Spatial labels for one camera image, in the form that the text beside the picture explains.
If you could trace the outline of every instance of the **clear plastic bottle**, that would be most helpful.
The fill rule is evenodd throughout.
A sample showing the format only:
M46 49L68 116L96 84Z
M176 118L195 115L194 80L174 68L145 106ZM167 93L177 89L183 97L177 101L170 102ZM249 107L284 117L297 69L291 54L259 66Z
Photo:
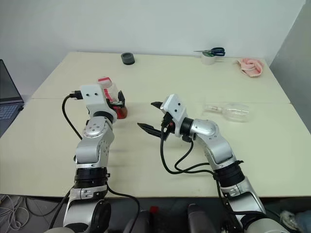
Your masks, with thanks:
M249 107L241 103L228 103L223 107L207 104L204 111L221 113L226 119L237 122L248 122L250 119Z

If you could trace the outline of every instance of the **scissors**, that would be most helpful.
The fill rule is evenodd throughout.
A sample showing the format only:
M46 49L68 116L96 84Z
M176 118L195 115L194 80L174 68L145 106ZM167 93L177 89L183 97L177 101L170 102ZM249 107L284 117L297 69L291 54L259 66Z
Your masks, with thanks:
M210 53L214 56L219 56L219 57L223 57L225 55L225 49L222 47L215 47L210 50L199 50L199 51L194 51L194 52L206 52L206 53Z

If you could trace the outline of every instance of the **cable connector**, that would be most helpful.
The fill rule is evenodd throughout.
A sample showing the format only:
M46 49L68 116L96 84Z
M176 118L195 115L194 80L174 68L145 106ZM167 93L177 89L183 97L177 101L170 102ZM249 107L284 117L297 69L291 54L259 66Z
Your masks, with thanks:
M82 100L83 99L81 91L74 91L73 93L69 94L69 97L70 98L76 98L77 100Z

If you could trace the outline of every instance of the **blue scissor handle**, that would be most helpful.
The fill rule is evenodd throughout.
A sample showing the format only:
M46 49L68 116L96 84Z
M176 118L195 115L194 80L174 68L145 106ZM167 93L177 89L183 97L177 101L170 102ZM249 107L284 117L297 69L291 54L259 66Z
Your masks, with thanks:
M223 57L225 55L225 49L223 47L212 48L211 54L213 54L214 56Z

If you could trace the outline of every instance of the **gray wall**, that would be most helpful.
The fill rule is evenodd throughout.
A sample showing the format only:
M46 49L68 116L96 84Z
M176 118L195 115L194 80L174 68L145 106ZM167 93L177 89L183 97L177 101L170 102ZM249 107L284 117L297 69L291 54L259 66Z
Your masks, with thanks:
M311 132L311 0L303 6L270 68Z

